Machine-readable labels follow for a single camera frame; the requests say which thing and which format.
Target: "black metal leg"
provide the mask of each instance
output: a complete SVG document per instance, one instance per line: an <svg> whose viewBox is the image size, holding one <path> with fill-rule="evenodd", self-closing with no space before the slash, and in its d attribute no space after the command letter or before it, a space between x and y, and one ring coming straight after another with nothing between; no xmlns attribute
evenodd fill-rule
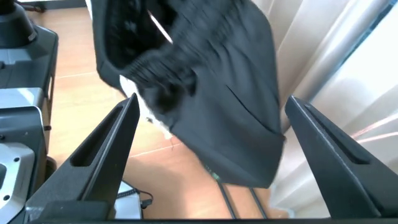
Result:
<svg viewBox="0 0 398 224"><path fill-rule="evenodd" d="M255 201L256 204L257 204L257 207L259 208L259 210L260 210L260 212L261 212L262 217L263 217L264 219L267 218L266 211L265 211L264 208L262 207L261 202L260 202L259 198L257 197L256 192L254 191L253 188L250 188L250 192L251 192L251 195L252 195L253 198L254 198L254 201Z"/></svg>
<svg viewBox="0 0 398 224"><path fill-rule="evenodd" d="M221 193L223 194L223 197L224 197L226 206L228 207L228 210L229 210L229 212L230 212L230 214L231 214L232 219L236 219L236 215L235 215L234 209L233 209L233 207L232 207L232 205L231 205L231 202L230 202L229 199L228 199L228 196L227 196L227 194L226 194L226 192L225 192L225 189L224 189L223 184L220 183L220 182L218 182L218 181L217 181L217 184L218 184L218 187L219 187L220 190L221 190Z"/></svg>

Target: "wooden floor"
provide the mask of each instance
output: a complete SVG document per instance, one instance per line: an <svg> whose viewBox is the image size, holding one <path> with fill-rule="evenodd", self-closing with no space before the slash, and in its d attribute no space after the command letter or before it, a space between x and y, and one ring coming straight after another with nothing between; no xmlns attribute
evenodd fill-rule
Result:
<svg viewBox="0 0 398 224"><path fill-rule="evenodd" d="M60 166L123 97L96 73L87 9L29 15L59 36L49 153ZM139 122L124 180L154 195L153 205L144 210L146 218L231 218L216 182L195 155L177 138L164 139L146 121ZM256 190L267 207L269 191ZM228 191L239 218L261 218L247 188L228 186ZM267 213L287 217L278 210Z"/></svg>

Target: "floor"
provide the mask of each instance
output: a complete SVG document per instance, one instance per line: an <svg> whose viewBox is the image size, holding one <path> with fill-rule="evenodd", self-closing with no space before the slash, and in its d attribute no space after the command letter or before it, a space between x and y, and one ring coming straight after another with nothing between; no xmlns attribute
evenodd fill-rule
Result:
<svg viewBox="0 0 398 224"><path fill-rule="evenodd" d="M123 96L96 73L87 9L29 15L59 36L49 154L60 166ZM154 195L154 203L144 210L146 218L231 218L216 182L194 153L176 137L164 139L144 120L137 127L124 180ZM269 190L256 191L269 217L287 217L267 207ZM230 185L228 192L239 218L261 218L247 188Z"/></svg>

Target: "black fabric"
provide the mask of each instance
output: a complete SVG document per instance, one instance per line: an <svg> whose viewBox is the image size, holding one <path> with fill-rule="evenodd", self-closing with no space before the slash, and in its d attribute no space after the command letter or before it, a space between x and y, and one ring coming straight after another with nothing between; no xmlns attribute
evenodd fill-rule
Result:
<svg viewBox="0 0 398 224"><path fill-rule="evenodd" d="M284 137L262 12L244 0L92 3L100 77L119 90L119 75L134 81L156 118L223 182L270 186Z"/></svg>

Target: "black machine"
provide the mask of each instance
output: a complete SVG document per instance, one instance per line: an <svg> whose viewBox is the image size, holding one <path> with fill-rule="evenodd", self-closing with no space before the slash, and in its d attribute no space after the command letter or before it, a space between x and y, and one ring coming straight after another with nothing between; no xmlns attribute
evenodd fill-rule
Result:
<svg viewBox="0 0 398 224"><path fill-rule="evenodd" d="M52 174L47 151L57 42L55 33L33 26L23 8L0 0L0 146L7 152L0 151L0 190L7 187L10 173L2 165L2 159L8 158L4 154L10 155L9 162L18 163L18 170L32 174L22 182L27 186L24 194L1 195L4 205L22 197L24 203L27 200L20 210L7 210L17 215L6 223L398 223L398 176L314 107L293 96L285 111L331 218L114 220L113 205L139 119L137 98L133 95L116 105Z"/></svg>

